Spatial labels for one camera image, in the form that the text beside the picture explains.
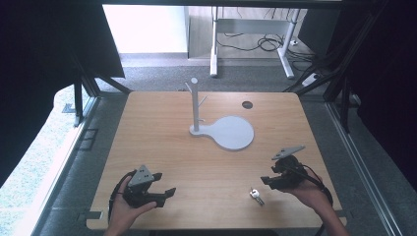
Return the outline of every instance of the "keys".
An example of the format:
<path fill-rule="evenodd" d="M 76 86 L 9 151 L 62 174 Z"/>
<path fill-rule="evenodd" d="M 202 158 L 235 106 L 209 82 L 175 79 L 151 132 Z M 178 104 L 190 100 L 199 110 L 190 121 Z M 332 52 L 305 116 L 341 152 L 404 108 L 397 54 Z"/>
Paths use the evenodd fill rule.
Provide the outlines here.
<path fill-rule="evenodd" d="M 258 202 L 258 204 L 263 206 L 265 203 L 264 203 L 264 201 L 262 201 L 262 199 L 260 197 L 260 192 L 258 192 L 258 190 L 254 189 L 252 187 L 251 187 L 251 189 L 252 189 L 252 191 L 249 194 L 252 196 L 252 198 L 254 198 Z"/>

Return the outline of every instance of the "table top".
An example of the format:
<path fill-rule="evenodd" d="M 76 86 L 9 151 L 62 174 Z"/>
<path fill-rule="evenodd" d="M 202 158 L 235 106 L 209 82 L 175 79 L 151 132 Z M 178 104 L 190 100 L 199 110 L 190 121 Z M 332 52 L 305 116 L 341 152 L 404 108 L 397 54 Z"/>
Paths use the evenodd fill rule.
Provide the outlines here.
<path fill-rule="evenodd" d="M 300 9 L 368 9 L 373 0 L 56 0 L 66 4 L 219 6 Z"/>
<path fill-rule="evenodd" d="M 274 177 L 271 160 L 282 148 L 304 145 L 294 155 L 324 179 L 340 202 L 298 96 L 281 92 L 199 92 L 207 96 L 200 106 L 202 124 L 237 115 L 255 130 L 253 142 L 240 151 L 219 147 L 207 137 L 193 137 L 192 97 L 187 91 L 132 92 L 129 95 L 105 164 L 91 211 L 101 219 L 89 219 L 91 229 L 107 227 L 108 199 L 115 185 L 142 164 L 161 172 L 150 193 L 177 188 L 165 206 L 141 215 L 132 228 L 236 229 L 319 227 L 322 222 L 295 197 L 271 190 L 261 176 Z M 250 101 L 251 109 L 242 103 Z M 249 192 L 257 189 L 260 206 Z"/>

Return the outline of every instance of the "white wall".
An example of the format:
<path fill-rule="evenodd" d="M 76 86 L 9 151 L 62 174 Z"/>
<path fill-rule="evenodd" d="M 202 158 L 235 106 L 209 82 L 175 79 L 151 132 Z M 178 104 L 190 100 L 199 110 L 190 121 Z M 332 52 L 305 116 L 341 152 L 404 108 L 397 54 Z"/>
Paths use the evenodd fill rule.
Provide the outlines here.
<path fill-rule="evenodd" d="M 187 52 L 184 7 L 103 5 L 119 53 Z"/>

